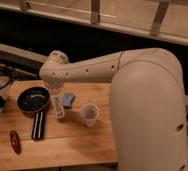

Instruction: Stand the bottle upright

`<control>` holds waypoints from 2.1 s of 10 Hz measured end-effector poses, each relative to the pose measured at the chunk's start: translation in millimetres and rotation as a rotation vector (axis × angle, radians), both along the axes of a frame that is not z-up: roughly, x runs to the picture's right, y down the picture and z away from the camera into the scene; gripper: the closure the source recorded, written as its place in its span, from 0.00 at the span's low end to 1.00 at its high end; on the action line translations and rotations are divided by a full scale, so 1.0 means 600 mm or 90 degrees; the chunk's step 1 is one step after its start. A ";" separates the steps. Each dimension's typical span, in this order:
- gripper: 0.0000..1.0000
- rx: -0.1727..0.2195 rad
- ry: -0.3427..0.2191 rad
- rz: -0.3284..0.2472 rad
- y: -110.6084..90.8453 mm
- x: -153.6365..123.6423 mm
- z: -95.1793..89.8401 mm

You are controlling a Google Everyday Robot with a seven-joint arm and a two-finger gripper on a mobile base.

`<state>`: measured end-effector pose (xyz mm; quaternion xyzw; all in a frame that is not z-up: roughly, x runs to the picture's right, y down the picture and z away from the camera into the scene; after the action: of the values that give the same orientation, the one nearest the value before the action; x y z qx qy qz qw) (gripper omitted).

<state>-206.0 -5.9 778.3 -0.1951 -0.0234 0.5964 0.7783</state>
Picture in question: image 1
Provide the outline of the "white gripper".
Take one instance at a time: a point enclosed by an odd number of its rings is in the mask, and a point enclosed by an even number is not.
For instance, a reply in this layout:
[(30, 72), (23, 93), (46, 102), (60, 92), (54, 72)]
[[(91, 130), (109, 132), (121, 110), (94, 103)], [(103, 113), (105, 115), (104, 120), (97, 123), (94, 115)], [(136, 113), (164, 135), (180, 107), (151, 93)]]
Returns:
[(64, 112), (63, 105), (62, 105), (62, 99), (60, 98), (60, 96), (58, 94), (52, 94), (51, 102), (53, 104), (55, 117), (58, 120), (63, 119), (65, 117), (65, 112)]

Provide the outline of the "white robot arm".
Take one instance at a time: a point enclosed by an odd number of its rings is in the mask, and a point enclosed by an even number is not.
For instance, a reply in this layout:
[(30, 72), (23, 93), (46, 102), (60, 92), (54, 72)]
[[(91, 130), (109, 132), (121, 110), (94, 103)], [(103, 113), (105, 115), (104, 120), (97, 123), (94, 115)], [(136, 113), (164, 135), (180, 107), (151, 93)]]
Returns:
[(182, 67), (162, 48), (121, 51), (70, 63), (54, 51), (40, 69), (46, 85), (110, 84), (109, 109), (120, 171), (186, 171)]

